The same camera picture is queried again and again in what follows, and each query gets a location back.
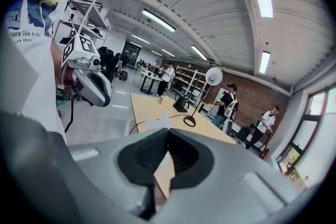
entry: cap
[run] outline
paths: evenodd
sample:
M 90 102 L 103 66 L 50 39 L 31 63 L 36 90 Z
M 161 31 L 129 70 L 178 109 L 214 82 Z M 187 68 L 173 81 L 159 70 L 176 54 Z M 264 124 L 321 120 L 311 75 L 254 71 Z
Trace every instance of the cap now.
M 238 87 L 236 84 L 227 84 L 228 87 L 234 89 L 234 91 L 237 91 L 238 90 Z

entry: window frame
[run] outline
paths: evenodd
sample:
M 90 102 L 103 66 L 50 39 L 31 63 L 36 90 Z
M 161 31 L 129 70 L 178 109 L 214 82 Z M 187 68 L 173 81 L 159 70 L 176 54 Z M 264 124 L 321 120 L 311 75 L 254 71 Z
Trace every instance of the window frame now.
M 318 91 L 318 92 L 315 92 L 315 93 L 312 93 L 312 94 L 309 94 L 308 95 L 308 99 L 307 99 L 307 102 L 306 102 L 306 106 L 305 106 L 305 111 L 304 111 L 304 114 L 302 115 L 301 117 L 301 120 L 294 132 L 294 135 L 292 136 L 292 138 L 290 139 L 289 143 L 287 144 L 287 146 L 285 146 L 285 148 L 282 150 L 281 154 L 277 157 L 278 161 L 277 161 L 277 164 L 278 164 L 278 167 L 280 169 L 280 171 L 282 172 L 282 169 L 281 169 L 281 166 L 280 166 L 280 162 L 283 160 L 283 158 L 285 157 L 285 153 L 287 152 L 288 149 L 290 149 L 290 147 L 294 148 L 299 154 L 300 156 L 296 159 L 296 161 L 292 164 L 292 166 L 285 172 L 283 173 L 284 175 L 289 175 L 295 168 L 295 165 L 300 161 L 300 159 L 304 156 L 305 152 L 307 151 L 307 149 L 309 148 L 311 142 L 313 141 L 318 129 L 319 129 L 319 126 L 320 126 L 320 123 L 321 123 L 321 120 L 325 114 L 325 109 L 327 107 L 327 101 L 328 101 L 328 97 L 329 97 L 329 91 L 334 89 L 336 86 L 336 83 L 331 85 L 331 86 L 328 86 L 328 87 L 325 87 L 324 89 Z M 305 114 L 308 112 L 308 108 L 309 108 L 309 105 L 312 101 L 312 98 L 315 96 L 315 95 L 319 95 L 321 93 L 325 93 L 325 96 L 324 96 L 324 100 L 323 100 L 323 105 L 322 105 L 322 113 L 321 115 L 310 115 L 310 114 Z M 309 141 L 307 143 L 307 145 L 305 146 L 305 148 L 303 150 L 301 150 L 296 144 L 294 144 L 294 139 L 295 137 L 297 136 L 301 126 L 302 126 L 302 123 L 304 121 L 315 121 L 317 122 L 316 124 L 316 127 L 312 133 L 312 135 L 310 136 L 309 138 Z

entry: window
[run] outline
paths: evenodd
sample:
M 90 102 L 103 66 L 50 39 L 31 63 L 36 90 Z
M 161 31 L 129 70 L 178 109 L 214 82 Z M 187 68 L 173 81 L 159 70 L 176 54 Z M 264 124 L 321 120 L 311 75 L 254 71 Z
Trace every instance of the window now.
M 336 87 L 325 88 L 309 96 L 306 110 L 291 141 L 277 158 L 284 174 L 291 174 L 295 164 L 302 158 L 317 132 L 322 117 L 326 113 L 336 113 Z

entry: black pants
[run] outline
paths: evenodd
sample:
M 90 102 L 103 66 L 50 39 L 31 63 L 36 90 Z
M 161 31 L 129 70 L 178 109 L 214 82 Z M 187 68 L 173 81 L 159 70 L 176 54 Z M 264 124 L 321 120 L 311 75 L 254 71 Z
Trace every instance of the black pants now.
M 168 82 L 167 81 L 164 81 L 164 80 L 162 80 L 162 81 L 160 81 L 160 84 L 159 84 L 159 86 L 158 86 L 158 95 L 159 96 L 161 96 L 161 95 L 163 95 L 163 93 L 164 93 L 164 89 L 167 87 L 167 85 L 168 85 Z
M 262 138 L 263 135 L 264 135 L 264 133 L 262 133 L 261 130 L 256 128 L 256 130 L 254 131 L 254 134 L 251 138 L 251 141 L 247 142 L 246 145 L 245 145 L 246 149 L 248 150 L 250 147 L 252 147 L 252 145 L 257 143 Z

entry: ceiling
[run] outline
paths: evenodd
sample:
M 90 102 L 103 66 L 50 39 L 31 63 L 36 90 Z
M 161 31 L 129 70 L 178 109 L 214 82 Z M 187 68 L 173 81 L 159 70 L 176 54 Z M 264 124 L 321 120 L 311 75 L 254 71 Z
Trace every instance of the ceiling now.
M 165 57 L 201 64 L 215 63 L 227 70 L 265 80 L 276 78 L 284 89 L 300 82 L 330 53 L 335 25 L 323 0 L 272 0 L 273 18 L 260 16 L 257 0 L 99 0 L 108 19 L 128 40 Z M 143 9 L 176 28 L 170 32 L 148 22 Z M 138 35 L 151 43 L 132 38 Z M 209 59 L 204 62 L 196 45 Z M 258 74 L 262 51 L 271 52 L 265 76 Z

